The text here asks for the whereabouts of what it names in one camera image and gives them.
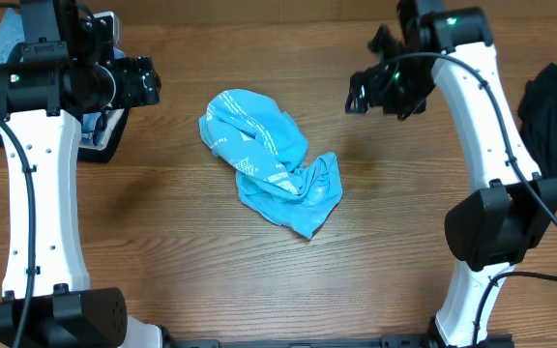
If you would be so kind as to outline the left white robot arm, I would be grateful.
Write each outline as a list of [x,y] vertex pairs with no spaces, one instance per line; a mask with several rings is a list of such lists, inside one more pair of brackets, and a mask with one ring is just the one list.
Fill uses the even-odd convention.
[[83,118],[158,103],[153,62],[115,56],[114,14],[94,14],[74,1],[23,1],[20,14],[20,56],[0,64],[11,225],[0,343],[170,347],[167,329],[129,315],[120,289],[92,287],[78,231]]

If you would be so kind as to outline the light blue printed t-shirt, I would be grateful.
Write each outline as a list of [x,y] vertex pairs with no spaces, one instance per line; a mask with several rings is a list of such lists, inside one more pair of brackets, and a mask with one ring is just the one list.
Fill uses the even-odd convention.
[[308,140],[273,99],[225,90],[198,124],[212,154],[235,169],[240,200],[268,221],[310,240],[341,200],[336,154],[305,165]]

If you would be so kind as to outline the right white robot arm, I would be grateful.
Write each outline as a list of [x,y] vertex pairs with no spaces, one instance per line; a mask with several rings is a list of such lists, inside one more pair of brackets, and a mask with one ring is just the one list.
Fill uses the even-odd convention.
[[453,116],[470,182],[446,214],[455,265],[442,307],[425,334],[388,334],[385,347],[510,347],[490,335],[488,317],[506,273],[536,247],[557,210],[557,180],[545,179],[526,150],[507,102],[484,12],[440,1],[401,1],[402,36],[380,27],[369,42],[376,66],[351,76],[345,109],[373,107],[406,119],[440,90]]

